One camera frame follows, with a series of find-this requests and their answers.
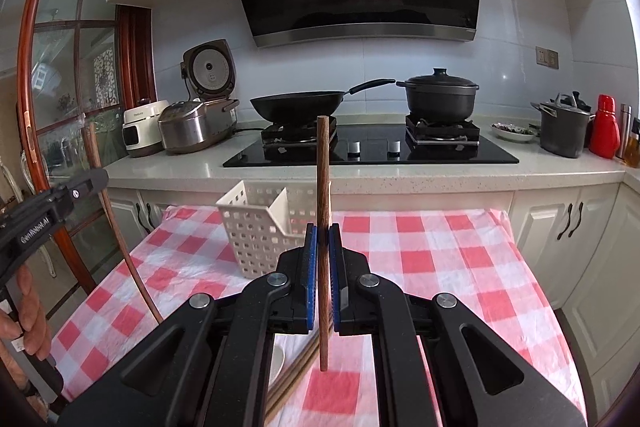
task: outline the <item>pot lid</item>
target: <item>pot lid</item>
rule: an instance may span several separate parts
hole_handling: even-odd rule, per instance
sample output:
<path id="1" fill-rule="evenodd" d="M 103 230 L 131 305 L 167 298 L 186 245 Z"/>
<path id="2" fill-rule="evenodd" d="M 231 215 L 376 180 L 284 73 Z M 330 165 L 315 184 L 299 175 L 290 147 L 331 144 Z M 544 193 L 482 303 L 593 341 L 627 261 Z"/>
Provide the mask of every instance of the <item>pot lid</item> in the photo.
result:
<path id="1" fill-rule="evenodd" d="M 165 123 L 176 120 L 187 120 L 205 113 L 205 104 L 200 100 L 175 102 L 165 108 L 160 115 L 159 122 Z"/>
<path id="2" fill-rule="evenodd" d="M 568 105 L 566 103 L 561 103 L 560 100 L 569 102 L 571 105 Z M 540 105 L 544 105 L 545 107 L 555 109 L 556 111 L 568 111 L 568 112 L 574 112 L 577 114 L 584 114 L 587 116 L 591 116 L 590 112 L 583 111 L 580 108 L 578 108 L 578 104 L 575 101 L 575 98 L 572 94 L 558 93 L 558 96 L 556 96 L 555 102 L 542 102 Z"/>
<path id="3" fill-rule="evenodd" d="M 446 68 L 433 68 L 433 74 L 413 76 L 406 83 L 415 84 L 416 86 L 456 86 L 479 89 L 478 84 L 471 82 L 471 80 L 461 76 L 448 75 Z"/>
<path id="4" fill-rule="evenodd" d="M 191 81 L 199 97 L 209 100 L 228 96 L 236 85 L 231 50 L 224 39 L 205 42 L 186 51 L 182 76 Z"/>

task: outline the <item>stainless steel bottle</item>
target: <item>stainless steel bottle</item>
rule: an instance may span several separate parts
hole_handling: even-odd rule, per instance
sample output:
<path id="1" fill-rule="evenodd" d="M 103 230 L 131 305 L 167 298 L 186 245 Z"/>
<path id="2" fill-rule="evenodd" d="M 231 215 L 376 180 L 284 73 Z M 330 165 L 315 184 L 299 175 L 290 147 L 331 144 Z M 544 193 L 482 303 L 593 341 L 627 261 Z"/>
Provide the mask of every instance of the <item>stainless steel bottle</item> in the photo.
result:
<path id="1" fill-rule="evenodd" d="M 629 141 L 629 132 L 631 131 L 631 106 L 623 103 L 620 105 L 620 119 L 618 125 L 620 126 L 620 147 L 616 152 L 616 156 L 622 159 L 625 155 L 626 143 Z"/>

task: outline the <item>screw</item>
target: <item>screw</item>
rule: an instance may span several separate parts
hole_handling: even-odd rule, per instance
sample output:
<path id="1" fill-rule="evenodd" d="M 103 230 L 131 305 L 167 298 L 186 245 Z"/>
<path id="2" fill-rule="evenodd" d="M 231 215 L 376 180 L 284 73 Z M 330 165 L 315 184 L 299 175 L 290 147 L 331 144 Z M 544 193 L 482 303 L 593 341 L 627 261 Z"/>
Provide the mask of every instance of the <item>screw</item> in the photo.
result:
<path id="1" fill-rule="evenodd" d="M 366 273 L 360 276 L 360 284 L 362 284 L 365 288 L 373 288 L 380 284 L 380 279 L 378 276 L 373 275 L 372 273 Z"/>
<path id="2" fill-rule="evenodd" d="M 206 293 L 196 293 L 196 295 L 192 295 L 189 297 L 189 305 L 192 308 L 196 308 L 197 310 L 206 308 L 209 306 L 211 302 L 211 297 L 209 297 Z"/>
<path id="3" fill-rule="evenodd" d="M 441 308 L 453 308 L 458 304 L 458 299 L 450 293 L 440 293 L 436 296 L 436 302 Z"/>
<path id="4" fill-rule="evenodd" d="M 267 276 L 267 282 L 271 286 L 283 286 L 287 283 L 287 276 L 284 273 L 273 272 Z"/>

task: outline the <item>red bottle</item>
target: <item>red bottle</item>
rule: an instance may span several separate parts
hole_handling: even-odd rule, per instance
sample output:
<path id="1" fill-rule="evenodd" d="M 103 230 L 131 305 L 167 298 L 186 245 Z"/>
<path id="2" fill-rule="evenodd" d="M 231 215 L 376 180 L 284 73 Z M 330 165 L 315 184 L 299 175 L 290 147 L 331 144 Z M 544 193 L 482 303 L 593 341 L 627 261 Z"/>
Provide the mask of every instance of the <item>red bottle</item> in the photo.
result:
<path id="1" fill-rule="evenodd" d="M 616 121 L 616 101 L 611 96 L 601 94 L 598 97 L 598 111 L 596 120 L 593 122 L 589 150 L 610 160 L 618 147 L 620 147 L 620 130 Z"/>

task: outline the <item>plate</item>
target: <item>plate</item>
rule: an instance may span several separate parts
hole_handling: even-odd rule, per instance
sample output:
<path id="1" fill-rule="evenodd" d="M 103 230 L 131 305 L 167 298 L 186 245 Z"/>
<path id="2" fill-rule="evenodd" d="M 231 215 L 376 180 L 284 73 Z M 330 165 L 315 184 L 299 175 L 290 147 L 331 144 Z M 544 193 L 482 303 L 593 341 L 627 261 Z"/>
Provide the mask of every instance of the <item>plate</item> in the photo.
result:
<path id="1" fill-rule="evenodd" d="M 536 134 L 532 130 L 510 123 L 492 123 L 491 130 L 498 138 L 510 142 L 529 143 L 536 137 Z"/>
<path id="2" fill-rule="evenodd" d="M 269 370 L 269 385 L 271 385 L 274 382 L 274 380 L 278 378 L 280 371 L 282 371 L 283 365 L 284 365 L 284 349 L 274 344 L 273 354 L 271 355 L 271 368 Z"/>

